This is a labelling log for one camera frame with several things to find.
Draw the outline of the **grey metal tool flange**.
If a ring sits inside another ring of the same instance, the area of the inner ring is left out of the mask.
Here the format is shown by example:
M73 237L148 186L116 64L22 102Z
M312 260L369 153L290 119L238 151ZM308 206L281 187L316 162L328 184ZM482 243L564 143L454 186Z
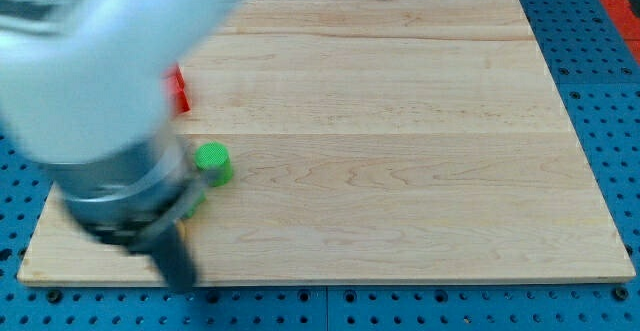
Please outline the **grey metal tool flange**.
M95 160L45 170L79 226L112 245L152 244L175 233L203 188L187 142L168 125Z

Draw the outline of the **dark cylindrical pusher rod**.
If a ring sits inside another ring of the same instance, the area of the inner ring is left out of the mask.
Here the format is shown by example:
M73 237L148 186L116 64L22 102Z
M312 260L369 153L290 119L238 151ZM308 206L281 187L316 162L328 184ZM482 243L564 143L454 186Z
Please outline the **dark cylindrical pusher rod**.
M149 256L171 292L191 292L194 288L197 268L176 224L136 241L130 251Z

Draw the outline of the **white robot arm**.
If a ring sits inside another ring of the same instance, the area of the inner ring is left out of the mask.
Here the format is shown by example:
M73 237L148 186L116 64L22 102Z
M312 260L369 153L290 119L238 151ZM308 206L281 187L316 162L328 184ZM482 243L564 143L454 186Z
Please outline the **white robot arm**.
M169 69L241 0L1 0L1 122L102 243L149 256L167 286L197 269L177 229L208 171L172 124Z

